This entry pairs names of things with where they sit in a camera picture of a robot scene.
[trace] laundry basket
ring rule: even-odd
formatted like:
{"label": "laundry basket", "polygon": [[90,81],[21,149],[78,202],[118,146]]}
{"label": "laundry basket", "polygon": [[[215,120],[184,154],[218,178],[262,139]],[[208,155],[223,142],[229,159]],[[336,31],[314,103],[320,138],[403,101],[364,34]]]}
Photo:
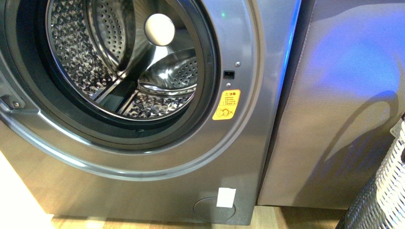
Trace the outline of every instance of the laundry basket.
{"label": "laundry basket", "polygon": [[392,129],[396,136],[376,175],[349,208],[336,229],[405,229],[405,122]]}

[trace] front-loading washing machine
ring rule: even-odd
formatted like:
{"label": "front-loading washing machine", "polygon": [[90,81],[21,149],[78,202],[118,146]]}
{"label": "front-loading washing machine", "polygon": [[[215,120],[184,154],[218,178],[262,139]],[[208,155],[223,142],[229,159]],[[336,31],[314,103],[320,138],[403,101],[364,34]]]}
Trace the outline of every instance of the front-loading washing machine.
{"label": "front-loading washing machine", "polygon": [[0,150],[62,216],[250,223],[299,0],[2,0]]}

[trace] metallic surface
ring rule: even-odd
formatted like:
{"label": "metallic surface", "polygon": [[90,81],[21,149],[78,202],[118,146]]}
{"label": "metallic surface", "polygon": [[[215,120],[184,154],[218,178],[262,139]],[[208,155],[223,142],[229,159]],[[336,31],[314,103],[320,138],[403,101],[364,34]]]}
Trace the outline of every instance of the metallic surface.
{"label": "metallic surface", "polygon": [[[231,120],[212,120],[214,107],[203,125],[185,138],[148,152],[129,152],[101,147],[65,129],[34,100],[22,96],[27,109],[0,104],[0,115],[29,143],[2,124],[0,150],[48,213],[204,222],[193,213],[195,203],[216,197],[219,187],[230,187],[236,188],[236,213],[221,223],[247,225],[299,4],[298,0],[202,2],[218,41],[218,71],[237,71],[240,76],[233,80],[241,98]],[[236,57],[244,63],[237,69]],[[14,85],[7,70],[2,61],[0,76]],[[226,89],[225,80],[218,83],[215,104]]]}
{"label": "metallic surface", "polygon": [[347,209],[405,111],[405,4],[302,5],[258,204]]}
{"label": "metallic surface", "polygon": [[[173,96],[195,91],[198,74],[195,52],[193,49],[173,50],[174,53],[160,61],[157,59],[138,78],[138,88],[143,92],[142,95],[137,91],[133,93],[137,94],[135,97],[138,99],[132,96],[125,102],[125,107],[119,108],[118,114],[100,105],[106,96],[124,82],[134,67],[141,68],[137,62],[143,60],[150,63],[154,59],[151,50],[155,47],[147,42],[142,22],[146,23],[145,33],[152,36],[148,21],[159,15],[170,20],[163,14],[153,14],[147,19],[149,14],[157,10],[155,5],[167,4],[164,2],[147,5],[145,1],[134,4],[130,0],[50,1],[47,30],[54,59],[65,79],[90,104],[122,119],[150,121],[177,113],[189,102],[183,101],[184,98],[193,98],[190,95],[182,98]],[[184,37],[191,38],[186,36],[187,32],[182,34],[183,42],[187,43]],[[150,94],[166,97],[157,98]]]}
{"label": "metallic surface", "polygon": [[192,98],[193,95],[157,96],[136,90],[128,105],[123,106],[124,110],[120,113],[140,121],[150,120],[150,118],[156,120],[179,112]]}

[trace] yellow warning label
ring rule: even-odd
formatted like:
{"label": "yellow warning label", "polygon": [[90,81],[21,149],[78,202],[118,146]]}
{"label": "yellow warning label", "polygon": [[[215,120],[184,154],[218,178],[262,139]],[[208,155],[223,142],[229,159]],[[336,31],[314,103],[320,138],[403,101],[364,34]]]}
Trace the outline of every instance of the yellow warning label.
{"label": "yellow warning label", "polygon": [[238,107],[240,90],[226,90],[222,92],[218,108],[213,116],[213,120],[231,119]]}

